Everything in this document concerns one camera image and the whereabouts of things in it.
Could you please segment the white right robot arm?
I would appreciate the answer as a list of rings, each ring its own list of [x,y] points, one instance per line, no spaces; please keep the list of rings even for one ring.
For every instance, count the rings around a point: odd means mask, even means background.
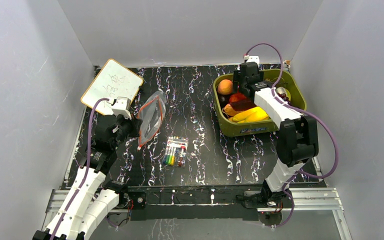
[[[256,62],[241,63],[233,74],[233,88],[261,107],[278,128],[277,162],[264,180],[260,193],[237,195],[244,207],[275,207],[290,191],[290,181],[319,153],[317,121],[294,110],[277,92],[274,83],[264,80]]]

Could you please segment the clear zip bag orange zipper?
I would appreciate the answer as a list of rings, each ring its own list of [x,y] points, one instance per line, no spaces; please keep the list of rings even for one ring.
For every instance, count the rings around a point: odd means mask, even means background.
[[[138,148],[142,148],[160,130],[166,114],[166,95],[158,90],[154,92],[139,109],[136,118],[142,120],[139,129]]]

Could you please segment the dark red toy sausage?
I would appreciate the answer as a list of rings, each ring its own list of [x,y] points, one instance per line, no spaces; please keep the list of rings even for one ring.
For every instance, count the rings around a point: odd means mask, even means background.
[[[255,108],[256,105],[250,99],[243,99],[239,101],[234,101],[229,103],[231,108],[236,112],[243,112],[252,108]]]

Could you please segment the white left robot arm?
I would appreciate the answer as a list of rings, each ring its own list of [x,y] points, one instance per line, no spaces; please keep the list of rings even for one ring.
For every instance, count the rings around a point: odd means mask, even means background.
[[[44,230],[34,233],[34,240],[87,240],[110,210],[127,206],[126,186],[104,180],[119,145],[127,138],[137,138],[142,122],[122,115],[104,115],[97,122],[89,119],[85,162],[58,212]]]

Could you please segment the toy peach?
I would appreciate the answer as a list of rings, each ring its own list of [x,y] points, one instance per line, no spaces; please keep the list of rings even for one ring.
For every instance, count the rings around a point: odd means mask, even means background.
[[[230,95],[233,92],[233,82],[229,79],[223,79],[217,86],[217,93],[220,95]]]

